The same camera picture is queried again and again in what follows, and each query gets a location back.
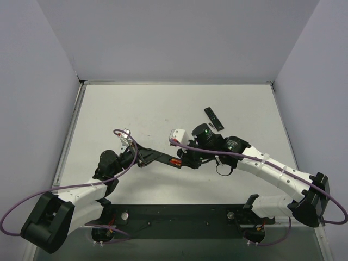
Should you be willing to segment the red orange battery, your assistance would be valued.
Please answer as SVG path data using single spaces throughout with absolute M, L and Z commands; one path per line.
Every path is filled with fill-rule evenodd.
M 181 166 L 181 164 L 182 164 L 182 161 L 180 159 L 177 159 L 177 158 L 172 158 L 172 159 L 170 159 L 169 162 L 172 165 L 176 165 L 176 166 Z

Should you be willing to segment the wide black remote control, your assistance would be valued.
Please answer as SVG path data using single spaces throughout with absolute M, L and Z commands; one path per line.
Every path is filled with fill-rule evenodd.
M 159 152 L 159 151 L 150 149 L 150 155 L 148 156 L 147 159 L 149 160 L 150 163 L 152 163 L 153 161 L 156 161 L 156 162 L 159 162 L 159 163 L 162 163 L 162 164 L 165 164 L 165 165 L 172 166 L 172 167 L 180 169 L 182 167 L 182 165 L 181 166 L 176 166 L 176 165 L 172 165 L 169 162 L 170 159 L 172 159 L 172 158 L 176 158 L 176 157 L 173 157 L 173 156 L 171 156 L 169 154 L 165 154 L 163 152 Z

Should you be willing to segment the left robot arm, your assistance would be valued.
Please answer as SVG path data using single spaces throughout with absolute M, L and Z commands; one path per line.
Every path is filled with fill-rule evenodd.
M 81 187 L 40 196 L 21 228 L 20 236 L 46 252 L 54 253 L 78 227 L 92 220 L 103 224 L 111 219 L 111 209 L 101 201 L 118 185 L 117 174 L 134 164 L 143 167 L 153 161 L 168 163 L 170 156 L 144 147 L 140 147 L 138 153 L 133 148 L 121 154 L 112 150 L 102 152 L 95 174 Z

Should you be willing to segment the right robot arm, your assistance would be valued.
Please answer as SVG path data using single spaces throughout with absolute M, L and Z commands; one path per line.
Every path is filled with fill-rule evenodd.
M 292 169 L 239 137 L 224 138 L 213 133 L 205 123 L 191 134 L 192 139 L 183 129 L 175 129 L 170 134 L 170 140 L 180 144 L 177 154 L 184 166 L 198 169 L 213 160 L 218 166 L 228 165 L 231 170 L 253 174 L 284 192 L 278 196 L 250 196 L 245 207 L 259 218 L 294 217 L 309 227 L 322 223 L 330 193 L 326 175 Z

